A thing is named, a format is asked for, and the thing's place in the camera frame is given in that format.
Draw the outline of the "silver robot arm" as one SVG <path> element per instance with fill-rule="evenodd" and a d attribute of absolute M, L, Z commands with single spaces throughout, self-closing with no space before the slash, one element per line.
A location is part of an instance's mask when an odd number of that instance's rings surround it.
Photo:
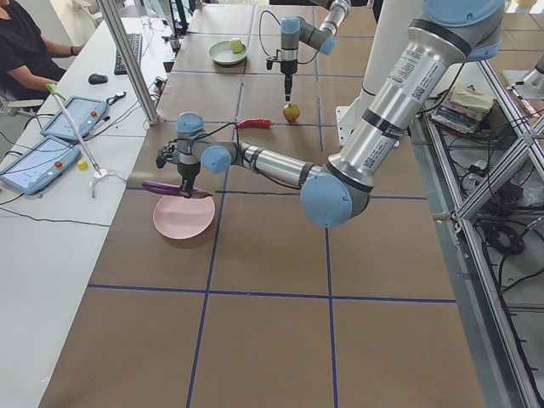
<path fill-rule="evenodd" d="M 362 213 L 374 174 L 400 140 L 448 68 L 486 60 L 499 48 L 501 1 L 386 1 L 377 20 L 371 65 L 380 71 L 369 105 L 348 108 L 354 129 L 323 166 L 238 141 L 218 141 L 201 117 L 186 112 L 177 122 L 175 160 L 184 197 L 197 174 L 223 173 L 232 165 L 300 190 L 306 215 L 333 227 Z"/>
<path fill-rule="evenodd" d="M 293 76 L 298 71 L 299 43 L 304 43 L 317 53 L 330 55 L 337 45 L 338 27 L 348 17 L 351 2 L 345 0 L 314 1 L 328 10 L 324 21 L 319 27 L 311 25 L 303 17 L 288 16 L 280 23 L 280 48 L 275 57 L 268 57 L 267 68 L 272 64 L 280 64 L 280 72 L 284 75 L 285 101 L 291 101 Z"/>

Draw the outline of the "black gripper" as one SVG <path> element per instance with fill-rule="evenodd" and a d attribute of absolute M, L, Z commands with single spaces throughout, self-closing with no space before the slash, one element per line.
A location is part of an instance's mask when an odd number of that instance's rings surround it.
<path fill-rule="evenodd" d="M 178 173 L 181 175 L 182 181 L 180 184 L 180 191 L 182 196 L 192 197 L 193 186 L 196 181 L 197 175 L 201 171 L 201 164 L 196 163 L 183 163 L 177 164 Z"/>
<path fill-rule="evenodd" d="M 280 62 L 280 72 L 284 75 L 285 101 L 290 101 L 292 97 L 292 76 L 298 71 L 298 61 L 296 59 L 284 59 Z"/>

